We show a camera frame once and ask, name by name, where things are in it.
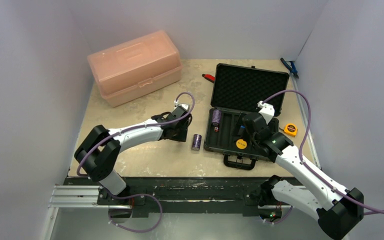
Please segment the yellow big blind button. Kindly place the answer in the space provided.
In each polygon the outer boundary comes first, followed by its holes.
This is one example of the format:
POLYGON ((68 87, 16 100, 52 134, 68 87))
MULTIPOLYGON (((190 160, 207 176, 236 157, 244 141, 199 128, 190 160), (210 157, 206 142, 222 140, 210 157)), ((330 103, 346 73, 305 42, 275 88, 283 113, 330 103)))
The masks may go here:
POLYGON ((243 139, 238 139, 236 142, 235 142, 235 145, 238 149, 241 149, 241 150, 244 150, 247 148, 248 146, 248 143, 243 140, 243 139))

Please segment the purple poker chip stack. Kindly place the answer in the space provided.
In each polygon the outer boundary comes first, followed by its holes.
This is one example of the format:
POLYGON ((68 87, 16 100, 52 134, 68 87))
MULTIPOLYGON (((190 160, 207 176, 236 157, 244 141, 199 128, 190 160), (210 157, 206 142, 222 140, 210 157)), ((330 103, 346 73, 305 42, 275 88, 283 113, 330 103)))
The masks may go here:
POLYGON ((214 109, 212 112, 211 124, 214 127, 218 127, 220 125, 221 117, 222 117, 222 112, 218 109, 214 109))

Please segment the black foam-lined carry case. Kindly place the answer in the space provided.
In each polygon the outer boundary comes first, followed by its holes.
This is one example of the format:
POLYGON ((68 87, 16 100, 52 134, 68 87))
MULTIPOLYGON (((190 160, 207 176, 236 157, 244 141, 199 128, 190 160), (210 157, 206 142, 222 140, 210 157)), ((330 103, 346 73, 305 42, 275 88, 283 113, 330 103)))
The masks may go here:
POLYGON ((204 149, 223 154, 223 163, 230 168, 252 170, 258 160, 269 160, 258 153, 249 143, 248 136, 235 136, 235 125, 241 113, 258 113, 258 102, 273 105, 274 117, 269 126, 279 132, 277 117, 282 110, 283 91, 287 88, 289 74, 280 71, 264 70, 219 63, 216 67, 215 82, 211 96, 204 149), (213 110, 222 112, 219 131, 212 125, 213 110), (247 142, 246 149, 236 147, 236 141, 247 142))

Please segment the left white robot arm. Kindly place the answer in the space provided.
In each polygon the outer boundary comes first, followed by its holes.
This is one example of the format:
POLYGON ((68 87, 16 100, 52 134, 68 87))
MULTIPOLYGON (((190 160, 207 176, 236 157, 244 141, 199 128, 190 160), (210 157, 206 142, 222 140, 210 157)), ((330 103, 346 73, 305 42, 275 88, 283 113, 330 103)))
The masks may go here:
POLYGON ((122 205, 128 201, 129 191, 127 183, 114 169, 118 155, 148 142, 185 142, 192 116, 189 109, 187 104, 180 104, 171 112, 154 115, 128 127, 97 125, 77 148, 74 158, 87 177, 101 184, 109 192, 110 199, 122 205))

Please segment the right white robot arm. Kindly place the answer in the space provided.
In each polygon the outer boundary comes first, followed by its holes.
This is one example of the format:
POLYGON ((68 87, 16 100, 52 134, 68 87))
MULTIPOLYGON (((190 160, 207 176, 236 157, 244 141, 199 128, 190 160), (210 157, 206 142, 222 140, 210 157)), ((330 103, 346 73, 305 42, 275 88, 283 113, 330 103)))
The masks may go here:
POLYGON ((364 195, 329 178, 299 152, 286 135, 269 127, 260 113, 240 115, 237 125, 257 152, 291 173, 305 188, 273 175, 260 186, 259 205, 283 202, 315 219, 333 240, 343 239, 364 217, 364 195))

